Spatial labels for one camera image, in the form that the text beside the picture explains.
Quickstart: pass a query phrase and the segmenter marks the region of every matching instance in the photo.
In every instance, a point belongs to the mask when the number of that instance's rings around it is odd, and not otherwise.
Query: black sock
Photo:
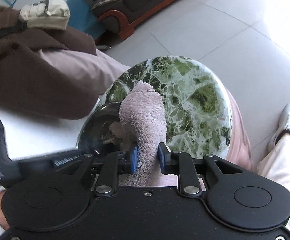
[[[275,145],[279,142],[279,140],[283,137],[284,134],[288,133],[290,135],[290,130],[283,130],[276,139]]]

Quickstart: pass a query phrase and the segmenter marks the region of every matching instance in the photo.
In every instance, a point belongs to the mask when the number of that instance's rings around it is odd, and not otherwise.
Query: person
[[[279,126],[268,143],[269,154],[258,164],[256,173],[290,191],[290,103],[282,111]],[[1,209],[5,191],[0,192],[0,235],[9,228]],[[290,231],[290,218],[286,225]]]

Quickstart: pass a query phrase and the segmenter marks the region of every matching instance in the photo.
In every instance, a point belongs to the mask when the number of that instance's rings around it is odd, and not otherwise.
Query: marble pattern
[[[98,106],[122,101],[136,83],[151,84],[163,98],[167,145],[194,158],[211,153],[226,158],[232,134],[232,110],[225,87],[203,64],[180,56],[157,57],[122,74]]]

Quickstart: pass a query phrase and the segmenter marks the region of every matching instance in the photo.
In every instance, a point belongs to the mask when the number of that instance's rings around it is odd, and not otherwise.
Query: shoe
[[[285,130],[290,131],[290,103],[285,106],[284,110],[281,113],[278,129],[268,142],[268,152],[271,152],[272,149],[274,149],[277,138]]]

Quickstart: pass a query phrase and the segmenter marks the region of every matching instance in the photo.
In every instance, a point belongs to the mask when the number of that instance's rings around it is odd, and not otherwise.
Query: brown coat
[[[14,26],[19,11],[0,6],[0,29]],[[69,49],[96,55],[93,38],[66,31],[25,29],[0,39],[0,104],[65,119],[90,113],[97,94],[86,91],[41,59],[40,49]]]

